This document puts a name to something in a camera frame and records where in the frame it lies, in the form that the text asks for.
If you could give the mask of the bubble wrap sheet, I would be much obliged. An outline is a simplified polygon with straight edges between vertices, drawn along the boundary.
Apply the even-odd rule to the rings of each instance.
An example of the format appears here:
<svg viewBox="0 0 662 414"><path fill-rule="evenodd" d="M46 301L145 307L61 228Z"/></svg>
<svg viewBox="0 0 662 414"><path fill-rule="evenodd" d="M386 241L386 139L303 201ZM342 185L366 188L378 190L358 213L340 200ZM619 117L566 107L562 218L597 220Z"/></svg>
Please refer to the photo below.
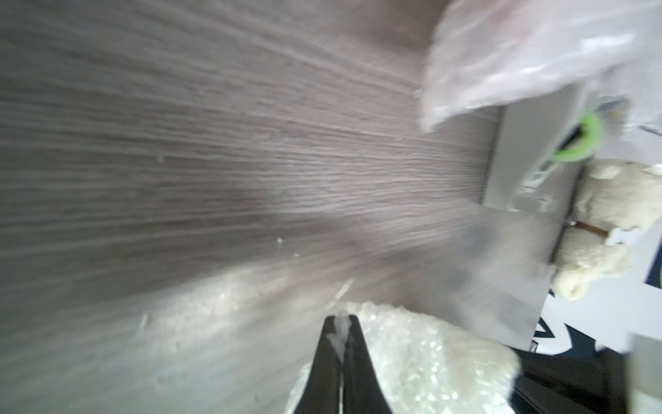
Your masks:
<svg viewBox="0 0 662 414"><path fill-rule="evenodd" d="M629 126L661 114L658 1L453 1L431 38L420 95L424 131L477 108L587 79L629 102Z"/></svg>
<svg viewBox="0 0 662 414"><path fill-rule="evenodd" d="M358 317L379 386L392 413L512 413L520 360L509 347L403 307L346 303L329 340L341 364L348 316ZM312 362L291 390L285 412L303 395ZM340 412L343 379L341 373Z"/></svg>

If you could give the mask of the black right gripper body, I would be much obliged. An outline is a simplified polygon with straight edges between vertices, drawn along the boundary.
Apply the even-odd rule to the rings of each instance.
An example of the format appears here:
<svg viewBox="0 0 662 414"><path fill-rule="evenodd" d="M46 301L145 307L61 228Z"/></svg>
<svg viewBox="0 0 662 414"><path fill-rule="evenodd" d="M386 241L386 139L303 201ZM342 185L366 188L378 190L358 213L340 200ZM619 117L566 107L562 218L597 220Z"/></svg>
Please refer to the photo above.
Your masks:
<svg viewBox="0 0 662 414"><path fill-rule="evenodd" d="M517 414L627 413L626 357L603 349L592 360L518 350L522 373L510 406Z"/></svg>

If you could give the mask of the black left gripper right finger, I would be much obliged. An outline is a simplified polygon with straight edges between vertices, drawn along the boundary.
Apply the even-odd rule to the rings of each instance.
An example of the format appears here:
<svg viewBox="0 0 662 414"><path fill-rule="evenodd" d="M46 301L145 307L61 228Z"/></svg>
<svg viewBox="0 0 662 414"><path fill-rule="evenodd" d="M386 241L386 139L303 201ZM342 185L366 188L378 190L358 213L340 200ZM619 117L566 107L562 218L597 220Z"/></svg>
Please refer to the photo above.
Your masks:
<svg viewBox="0 0 662 414"><path fill-rule="evenodd" d="M355 315L349 315L348 321L348 336L342 363L342 412L392 414L379 386L360 321Z"/></svg>

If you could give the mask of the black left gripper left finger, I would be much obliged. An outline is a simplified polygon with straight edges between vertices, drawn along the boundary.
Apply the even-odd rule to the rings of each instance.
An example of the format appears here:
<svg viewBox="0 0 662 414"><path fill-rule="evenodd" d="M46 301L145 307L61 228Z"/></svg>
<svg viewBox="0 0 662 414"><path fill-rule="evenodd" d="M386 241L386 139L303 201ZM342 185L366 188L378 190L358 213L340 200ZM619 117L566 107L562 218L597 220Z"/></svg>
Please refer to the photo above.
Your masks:
<svg viewBox="0 0 662 414"><path fill-rule="evenodd" d="M335 317L325 318L317 349L295 414L338 414L341 399L341 364L329 340L335 334Z"/></svg>

